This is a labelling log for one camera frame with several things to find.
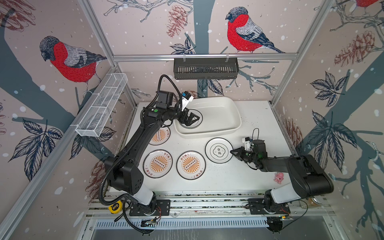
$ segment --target pink figurine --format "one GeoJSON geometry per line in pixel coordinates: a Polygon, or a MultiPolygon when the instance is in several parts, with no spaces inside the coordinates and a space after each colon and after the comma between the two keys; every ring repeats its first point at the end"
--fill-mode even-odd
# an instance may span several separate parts
{"type": "Polygon", "coordinates": [[[278,184],[281,184],[281,182],[284,180],[284,173],[282,172],[276,172],[275,173],[275,179],[274,181],[277,182],[278,184]]]}

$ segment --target white mesh shelf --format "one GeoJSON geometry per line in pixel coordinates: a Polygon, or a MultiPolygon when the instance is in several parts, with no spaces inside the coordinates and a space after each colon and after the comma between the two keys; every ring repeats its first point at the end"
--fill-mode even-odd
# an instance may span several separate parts
{"type": "Polygon", "coordinates": [[[99,137],[127,84],[124,73],[112,73],[76,128],[80,136],[99,137]]]}

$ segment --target yellow tape measure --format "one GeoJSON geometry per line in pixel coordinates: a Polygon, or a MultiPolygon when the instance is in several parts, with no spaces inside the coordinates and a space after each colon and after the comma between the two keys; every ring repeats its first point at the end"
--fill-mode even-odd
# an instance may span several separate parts
{"type": "Polygon", "coordinates": [[[108,209],[112,214],[117,214],[122,210],[122,202],[118,201],[117,203],[109,206],[108,209]]]}

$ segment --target plate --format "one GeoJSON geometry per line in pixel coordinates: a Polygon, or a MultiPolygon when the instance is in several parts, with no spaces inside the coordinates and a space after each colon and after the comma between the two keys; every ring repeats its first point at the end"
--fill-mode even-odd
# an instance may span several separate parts
{"type": "Polygon", "coordinates": [[[201,124],[201,122],[203,121],[203,115],[199,111],[197,111],[195,109],[189,109],[189,113],[196,114],[197,116],[200,117],[200,119],[198,121],[194,122],[191,126],[186,126],[184,124],[181,124],[181,126],[185,127],[185,128],[188,128],[188,129],[197,128],[201,124]]]}
{"type": "Polygon", "coordinates": [[[155,135],[153,135],[151,141],[149,142],[150,145],[160,145],[165,143],[170,136],[170,129],[169,127],[162,127],[160,128],[155,135]]]}
{"type": "Polygon", "coordinates": [[[211,139],[205,146],[205,154],[215,163],[228,162],[233,156],[231,150],[233,150],[231,143],[220,137],[211,139]]]}
{"type": "Polygon", "coordinates": [[[176,169],[179,175],[185,179],[198,179],[205,171],[205,159],[198,152],[187,151],[177,160],[176,169]]]}
{"type": "Polygon", "coordinates": [[[147,155],[143,162],[144,173],[151,178],[166,175],[172,167],[172,156],[165,150],[155,150],[147,155]]]}

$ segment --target white plastic basin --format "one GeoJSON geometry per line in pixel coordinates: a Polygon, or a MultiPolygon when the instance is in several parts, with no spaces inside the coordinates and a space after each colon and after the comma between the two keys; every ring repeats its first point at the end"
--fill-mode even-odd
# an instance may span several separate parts
{"type": "Polygon", "coordinates": [[[202,123],[188,129],[174,121],[175,129],[183,138],[216,137],[235,132],[241,126],[240,113],[227,97],[211,97],[194,99],[187,105],[188,109],[198,110],[203,115],[202,123]]]}

